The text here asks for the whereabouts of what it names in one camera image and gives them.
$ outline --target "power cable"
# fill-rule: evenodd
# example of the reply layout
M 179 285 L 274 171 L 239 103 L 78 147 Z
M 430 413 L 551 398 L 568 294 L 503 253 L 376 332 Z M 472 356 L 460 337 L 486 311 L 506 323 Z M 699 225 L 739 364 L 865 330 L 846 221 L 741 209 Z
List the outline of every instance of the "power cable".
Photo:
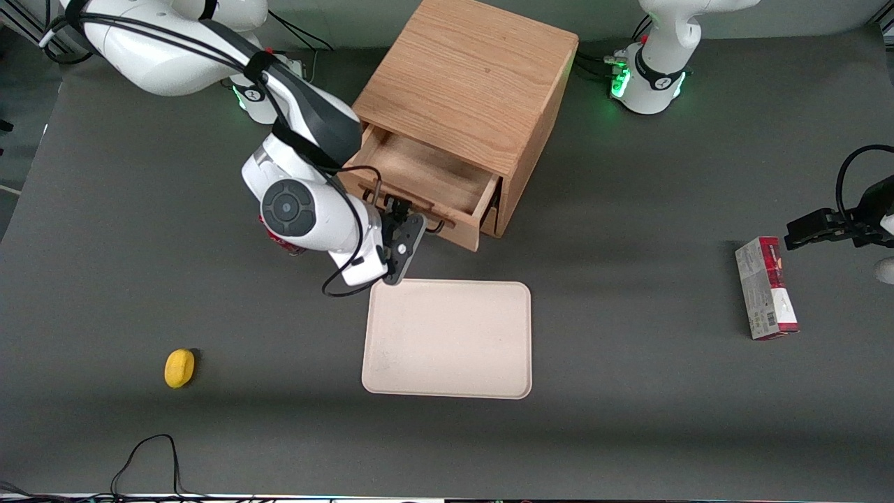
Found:
M 841 214 L 841 218 L 844 219 L 844 227 L 853 234 L 854 236 L 862 235 L 860 239 L 867 241 L 868 243 L 879 244 L 877 239 L 871 238 L 866 234 L 865 231 L 860 231 L 856 228 L 856 223 L 854 219 L 850 216 L 849 213 L 845 211 L 844 208 L 844 197 L 842 193 L 844 192 L 844 177 L 848 172 L 848 168 L 851 163 L 854 162 L 854 159 L 860 156 L 865 152 L 870 150 L 884 150 L 885 152 L 889 152 L 894 154 L 894 147 L 890 145 L 881 145 L 881 144 L 873 144 L 866 145 L 864 147 L 860 147 L 857 150 L 851 152 L 851 154 L 844 160 L 844 163 L 841 164 L 841 169 L 839 169 L 838 178 L 835 181 L 835 205 L 838 207 L 838 211 Z

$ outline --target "beige tray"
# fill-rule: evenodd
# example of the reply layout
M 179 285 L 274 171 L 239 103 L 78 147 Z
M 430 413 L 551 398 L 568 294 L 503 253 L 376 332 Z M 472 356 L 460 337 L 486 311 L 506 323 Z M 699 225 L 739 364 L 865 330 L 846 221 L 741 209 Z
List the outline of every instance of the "beige tray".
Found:
M 362 380 L 371 393 L 524 398 L 531 390 L 531 293 L 502 281 L 376 284 Z

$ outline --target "yellow sponge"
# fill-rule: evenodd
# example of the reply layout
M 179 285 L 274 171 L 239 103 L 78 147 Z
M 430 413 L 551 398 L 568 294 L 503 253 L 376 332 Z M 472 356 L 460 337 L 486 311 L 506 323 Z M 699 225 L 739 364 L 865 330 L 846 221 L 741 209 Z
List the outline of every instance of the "yellow sponge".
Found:
M 190 382 L 195 367 L 195 355 L 189 349 L 178 349 L 168 356 L 164 364 L 164 382 L 171 388 L 180 388 Z

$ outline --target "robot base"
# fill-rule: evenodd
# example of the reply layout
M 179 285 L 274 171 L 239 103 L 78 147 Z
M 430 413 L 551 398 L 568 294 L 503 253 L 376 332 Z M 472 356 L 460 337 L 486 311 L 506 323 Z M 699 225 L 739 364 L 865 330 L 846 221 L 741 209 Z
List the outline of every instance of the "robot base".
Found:
M 630 111 L 642 115 L 653 115 L 664 111 L 674 98 L 679 96 L 680 86 L 686 79 L 684 72 L 676 82 L 668 79 L 667 88 L 654 90 L 649 81 L 639 73 L 636 66 L 629 64 L 643 45 L 639 42 L 615 51 L 615 63 L 620 68 L 611 81 L 609 96 L 624 104 Z

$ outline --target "green led light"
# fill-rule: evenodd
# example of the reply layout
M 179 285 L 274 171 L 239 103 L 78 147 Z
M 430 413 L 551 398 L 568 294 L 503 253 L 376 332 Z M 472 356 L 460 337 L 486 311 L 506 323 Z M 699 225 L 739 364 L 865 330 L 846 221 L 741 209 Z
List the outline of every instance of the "green led light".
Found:
M 683 81 L 686 79 L 686 72 L 683 72 L 682 75 L 679 76 L 679 82 L 677 82 L 677 90 L 673 91 L 673 97 L 676 98 L 679 96 L 679 89 L 683 87 Z
M 245 103 L 242 103 L 242 96 L 240 96 L 239 92 L 236 90 L 236 86 L 232 87 L 232 93 L 236 95 L 236 99 L 239 100 L 239 108 L 245 110 Z
M 620 98 L 624 96 L 624 91 L 627 89 L 627 83 L 630 81 L 630 70 L 627 68 L 624 69 L 623 72 L 619 73 L 615 76 L 614 81 L 611 83 L 611 93 L 615 98 Z

